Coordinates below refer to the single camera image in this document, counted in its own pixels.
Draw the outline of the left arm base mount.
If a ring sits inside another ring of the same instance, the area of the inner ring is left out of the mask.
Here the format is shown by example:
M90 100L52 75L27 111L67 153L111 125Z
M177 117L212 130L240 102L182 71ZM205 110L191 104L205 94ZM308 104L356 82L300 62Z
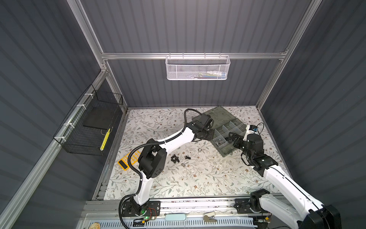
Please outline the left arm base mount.
M124 201L120 210L122 217L156 217L160 215L161 202L148 200L145 204L139 205L133 197Z

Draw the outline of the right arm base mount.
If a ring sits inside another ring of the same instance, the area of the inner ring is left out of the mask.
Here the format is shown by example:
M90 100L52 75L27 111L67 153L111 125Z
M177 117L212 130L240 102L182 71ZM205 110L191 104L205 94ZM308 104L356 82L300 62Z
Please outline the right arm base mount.
M266 194L270 194L270 192L265 189L259 189L251 192L249 198L236 198L234 200L234 208L237 210L238 214L248 214L250 212L267 213L267 211L261 207L259 201L259 199Z

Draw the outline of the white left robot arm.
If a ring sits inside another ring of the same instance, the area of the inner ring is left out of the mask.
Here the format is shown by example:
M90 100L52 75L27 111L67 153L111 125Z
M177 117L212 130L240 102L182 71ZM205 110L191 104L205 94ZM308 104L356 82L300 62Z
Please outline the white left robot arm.
M181 130L161 140L150 139L146 144L136 147L130 153L132 156L135 151L143 149L138 158L137 169L132 166L131 160L128 160L129 167L139 175L140 179L138 190L132 197L137 206L143 206L149 201L153 180L163 171L166 158L170 153L195 139L206 141L213 139L213 119L207 114L198 113L200 115L198 119L188 123L186 118L188 111L195 110L190 108L185 110L184 127Z

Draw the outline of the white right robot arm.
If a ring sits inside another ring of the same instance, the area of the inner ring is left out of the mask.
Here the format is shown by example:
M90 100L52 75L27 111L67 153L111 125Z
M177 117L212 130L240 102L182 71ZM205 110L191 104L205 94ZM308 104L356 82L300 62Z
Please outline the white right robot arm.
M324 205L294 180L278 163L264 152L264 142L259 134L241 136L230 132L227 141L245 156L243 161L260 176L273 184L291 203L290 206L274 197L269 191L259 189L250 194L251 211L267 211L292 229L340 229L340 212L332 205Z

